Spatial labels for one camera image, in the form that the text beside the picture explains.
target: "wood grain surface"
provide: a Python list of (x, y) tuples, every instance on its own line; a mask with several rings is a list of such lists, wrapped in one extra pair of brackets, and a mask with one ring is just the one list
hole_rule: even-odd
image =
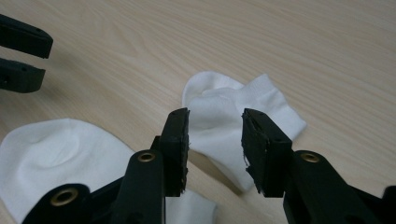
[[(396, 184), (396, 2), (1, 1), (0, 13), (48, 32), (40, 91), (0, 91), (0, 141), (22, 125), (82, 119), (149, 148), (197, 72), (242, 83), (266, 73), (308, 127), (293, 143), (325, 156), (352, 186)], [(282, 200), (241, 193), (191, 153), (188, 188), (218, 204), (216, 223), (286, 223)], [(14, 223), (0, 204), (0, 223)]]

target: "screw hole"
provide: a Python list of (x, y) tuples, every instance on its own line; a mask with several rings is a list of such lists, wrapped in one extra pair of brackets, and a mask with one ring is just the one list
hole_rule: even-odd
[(149, 152), (143, 153), (138, 157), (139, 161), (148, 162), (155, 159), (155, 155)]
[(309, 162), (319, 162), (320, 158), (317, 157), (316, 155), (312, 154), (312, 153), (303, 153), (301, 154), (301, 158), (303, 158), (303, 160), (305, 161), (309, 161)]
[(50, 199), (50, 204), (59, 207), (73, 202), (78, 196), (78, 190), (75, 188), (62, 189)]

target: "white fabric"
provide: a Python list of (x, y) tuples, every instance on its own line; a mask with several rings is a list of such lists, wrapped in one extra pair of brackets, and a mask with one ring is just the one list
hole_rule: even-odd
[(253, 186), (241, 147), (244, 109), (266, 113), (290, 139), (306, 126), (267, 75), (243, 85), (216, 72), (198, 73), (187, 82), (182, 104), (190, 110), (191, 149), (209, 157), (242, 191)]
[[(0, 198), (22, 223), (49, 190), (81, 183), (95, 191), (122, 177), (133, 154), (112, 134), (81, 120), (29, 124), (9, 133), (0, 146)], [(216, 205), (190, 190), (166, 203), (167, 223), (213, 221)]]

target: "cloth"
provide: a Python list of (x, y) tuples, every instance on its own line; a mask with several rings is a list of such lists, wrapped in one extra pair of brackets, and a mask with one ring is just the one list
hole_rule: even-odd
[(267, 75), (243, 85), (213, 71), (198, 73), (187, 82), (182, 105), (190, 110), (191, 149), (206, 155), (242, 191), (253, 186), (241, 146), (244, 109), (266, 113), (291, 140), (306, 126)]
[[(90, 123), (57, 119), (9, 133), (0, 146), (0, 198), (17, 223), (49, 190), (81, 183), (93, 192), (125, 174), (134, 152)], [(212, 223), (216, 205), (186, 190), (167, 198), (170, 224)]]

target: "light wood surface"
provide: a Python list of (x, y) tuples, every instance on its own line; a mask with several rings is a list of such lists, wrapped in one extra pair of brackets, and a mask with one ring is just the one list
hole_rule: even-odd
[[(0, 140), (22, 125), (82, 119), (149, 148), (197, 72), (242, 83), (266, 73), (308, 127), (293, 143), (325, 156), (375, 196), (396, 184), (396, 2), (2, 1), (0, 13), (48, 32), (40, 91), (0, 91)], [(238, 192), (190, 154), (188, 187), (218, 204), (218, 224), (286, 223), (282, 200)], [(0, 223), (13, 223), (0, 204)]]

